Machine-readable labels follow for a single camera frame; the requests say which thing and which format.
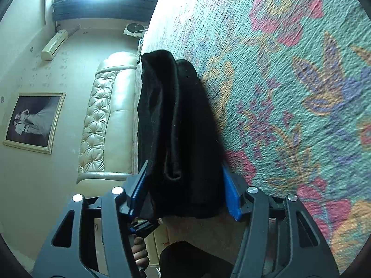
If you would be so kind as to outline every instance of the black pants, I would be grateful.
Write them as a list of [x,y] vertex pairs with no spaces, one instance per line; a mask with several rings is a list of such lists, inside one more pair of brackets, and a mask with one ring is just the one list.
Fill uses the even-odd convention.
[[171,244],[160,256],[162,278],[229,278],[232,270],[233,264],[186,241]]

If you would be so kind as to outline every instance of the teal blanket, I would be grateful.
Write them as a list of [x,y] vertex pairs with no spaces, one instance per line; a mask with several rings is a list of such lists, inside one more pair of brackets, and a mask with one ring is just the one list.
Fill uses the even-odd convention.
[[344,271],[371,232],[371,22],[358,0],[159,0],[143,52],[158,49],[195,66],[232,169],[297,193]]

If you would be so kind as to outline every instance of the person's finger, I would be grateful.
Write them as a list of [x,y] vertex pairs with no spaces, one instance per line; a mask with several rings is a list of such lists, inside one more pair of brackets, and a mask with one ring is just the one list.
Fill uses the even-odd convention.
[[138,253],[140,251],[144,251],[146,249],[146,245],[145,243],[141,243],[140,245],[134,245],[132,248],[131,248],[131,251],[133,252],[133,254],[135,253]]
[[144,243],[144,239],[141,237],[135,237],[134,238],[134,245],[140,245],[141,243]]
[[139,260],[148,256],[147,250],[142,250],[134,254],[134,260]]
[[147,269],[147,267],[150,265],[150,260],[148,259],[148,257],[145,257],[145,258],[136,260],[135,263],[137,264],[137,267]]

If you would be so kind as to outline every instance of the yellow flower center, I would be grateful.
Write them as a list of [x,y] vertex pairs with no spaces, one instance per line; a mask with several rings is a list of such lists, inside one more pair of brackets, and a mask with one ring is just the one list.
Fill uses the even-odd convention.
[[267,0],[268,13],[272,16],[287,12],[292,5],[291,0]]

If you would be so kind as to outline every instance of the framed wedding photo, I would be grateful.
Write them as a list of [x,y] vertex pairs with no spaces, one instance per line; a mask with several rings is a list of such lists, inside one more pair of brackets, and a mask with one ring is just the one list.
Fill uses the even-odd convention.
[[4,145],[51,154],[66,93],[19,93]]

